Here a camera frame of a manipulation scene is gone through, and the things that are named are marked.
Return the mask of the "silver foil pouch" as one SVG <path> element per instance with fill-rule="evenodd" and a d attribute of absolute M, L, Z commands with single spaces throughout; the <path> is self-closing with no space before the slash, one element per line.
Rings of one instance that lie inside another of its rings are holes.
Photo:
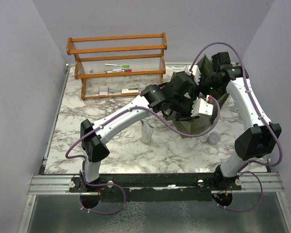
<path fill-rule="evenodd" d="M 154 131 L 154 127 L 143 120 L 141 120 L 141 141 L 148 145 L 151 142 L 152 134 Z"/>

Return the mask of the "green canvas bag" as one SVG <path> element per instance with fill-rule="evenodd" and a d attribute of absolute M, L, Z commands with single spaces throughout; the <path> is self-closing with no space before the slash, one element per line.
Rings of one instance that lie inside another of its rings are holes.
<path fill-rule="evenodd" d="M 196 89 L 191 88 L 187 94 L 188 98 L 201 98 L 202 96 L 211 95 L 217 99 L 220 108 L 223 107 L 227 101 L 229 94 L 223 89 L 221 84 L 209 84 L 209 79 L 215 75 L 213 71 L 212 61 L 204 55 L 198 62 L 197 66 L 199 73 L 195 76 L 198 77 L 198 85 Z M 176 112 L 168 110 L 167 113 L 170 115 L 167 120 L 171 120 L 176 126 L 177 130 L 186 134 L 199 134 L 208 130 L 215 122 L 217 117 L 217 107 L 215 104 L 211 116 L 200 116 L 200 117 L 184 117 Z"/>

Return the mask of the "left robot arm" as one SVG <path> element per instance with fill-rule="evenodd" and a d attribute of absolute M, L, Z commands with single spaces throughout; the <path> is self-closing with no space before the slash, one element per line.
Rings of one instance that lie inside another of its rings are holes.
<path fill-rule="evenodd" d="M 90 192 L 96 189 L 101 161 L 110 151 L 107 143 L 130 125 L 160 111 L 171 110 L 182 117 L 190 117 L 195 89 L 195 77 L 189 72 L 178 72 L 168 82 L 150 84 L 140 95 L 113 114 L 92 123 L 81 123 L 81 147 L 86 155 L 81 186 Z"/>

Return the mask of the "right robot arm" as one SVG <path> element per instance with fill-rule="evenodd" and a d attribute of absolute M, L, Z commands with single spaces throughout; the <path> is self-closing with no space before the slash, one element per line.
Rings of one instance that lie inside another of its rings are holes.
<path fill-rule="evenodd" d="M 234 66 L 228 52 L 219 52 L 210 59 L 203 56 L 197 66 L 199 92 L 217 100 L 231 96 L 244 125 L 244 132 L 235 140 L 234 152 L 214 172 L 214 186 L 224 190 L 249 164 L 266 165 L 260 159 L 273 151 L 282 129 L 264 113 L 251 88 L 247 71 L 242 66 Z"/>

